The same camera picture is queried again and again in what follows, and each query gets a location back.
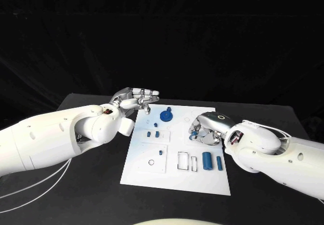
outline cable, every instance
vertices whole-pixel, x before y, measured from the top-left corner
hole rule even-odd
[[[64,166],[60,168],[60,170],[58,170],[51,176],[48,176],[42,181],[39,181],[37,184],[31,185],[29,187],[24,188],[22,190],[15,191],[13,193],[11,193],[11,194],[8,194],[8,195],[5,195],[5,196],[0,196],[0,199],[2,199],[2,198],[6,198],[8,196],[11,196],[11,195],[13,195],[13,194],[16,194],[16,193],[19,193],[19,192],[28,190],[29,188],[32,188],[32,187],[35,187],[37,185],[39,185],[41,183],[44,183],[49,178],[52,178],[52,177],[61,172],[61,170],[64,169],[64,167],[67,166],[68,163],[70,163],[70,160],[67,161],[67,163],[64,164]]]
[[[265,128],[273,129],[273,130],[277,130],[286,137],[291,137],[291,135],[290,135],[289,133],[286,133],[283,130],[280,130],[280,129],[274,128],[274,127],[265,126],[265,125],[258,124],[258,123],[255,123],[255,122],[251,122],[251,121],[248,121],[248,120],[244,120],[244,122],[250,122],[250,123],[253,123],[253,124],[255,124],[255,125],[258,125],[258,126],[261,126],[261,127],[265,127]]]
[[[60,179],[58,179],[58,181],[55,182],[55,184],[52,185],[52,187],[32,200],[32,201],[29,201],[28,203],[25,203],[24,205],[21,205],[19,207],[16,207],[16,208],[12,208],[11,210],[5,210],[5,211],[2,211],[0,213],[5,213],[5,212],[9,212],[9,211],[13,211],[13,210],[16,210],[18,208],[21,208],[21,207],[24,207],[25,205],[28,205],[29,203],[32,203],[34,201],[37,201],[51,190],[52,190],[52,188],[55,187],[55,185],[58,184],[58,182],[60,182],[60,180],[62,179],[62,177],[64,177],[64,175],[65,175],[65,172],[67,172],[67,170],[68,170],[68,168],[70,168],[70,164],[71,164],[71,160],[73,159],[70,159],[68,160],[68,166],[67,166],[67,168],[65,168],[65,171],[64,171],[64,173],[62,173],[62,175],[61,175],[61,177],[60,177]]]

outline blue object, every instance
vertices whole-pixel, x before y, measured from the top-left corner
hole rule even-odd
[[[193,136],[195,135],[198,135],[198,132],[195,131],[193,133],[192,133],[192,135],[189,136],[189,139],[192,140],[193,139]]]
[[[214,169],[212,154],[208,151],[204,152],[204,166],[205,166],[205,170],[212,170]]]
[[[221,156],[218,158],[218,170],[224,170]]]
[[[162,112],[160,119],[163,122],[169,122],[173,119],[172,108],[168,107],[168,110]]]

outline table surface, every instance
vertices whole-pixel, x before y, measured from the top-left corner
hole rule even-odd
[[[71,94],[60,109],[100,105],[109,96]],[[290,106],[162,99],[159,104],[215,107],[237,123],[244,119],[277,127],[307,139]],[[130,225],[152,219],[189,218],[225,225],[324,224],[324,205],[317,199],[278,184],[265,174],[250,173],[225,154],[232,196],[120,184],[130,137],[117,135],[106,145],[73,159],[67,174],[49,193],[28,206],[0,214],[11,225]],[[62,164],[2,178],[0,195],[37,183]],[[58,179],[0,200],[0,211],[32,200]]]

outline black backdrop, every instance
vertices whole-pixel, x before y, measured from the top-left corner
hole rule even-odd
[[[280,1],[227,4],[228,11],[185,0],[3,1],[3,119],[57,110],[70,93],[129,86],[323,117],[322,12]]]

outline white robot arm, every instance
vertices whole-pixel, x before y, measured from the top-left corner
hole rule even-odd
[[[159,92],[126,88],[109,104],[34,116],[0,131],[0,176],[52,166],[109,143],[117,132],[130,136],[136,109],[150,114]]]
[[[206,136],[199,136],[205,129]],[[267,129],[277,130],[284,137]],[[251,173],[264,172],[278,183],[324,199],[324,144],[291,137],[284,131],[248,120],[235,124],[218,112],[198,116],[191,139],[208,145],[225,140],[225,152]]]

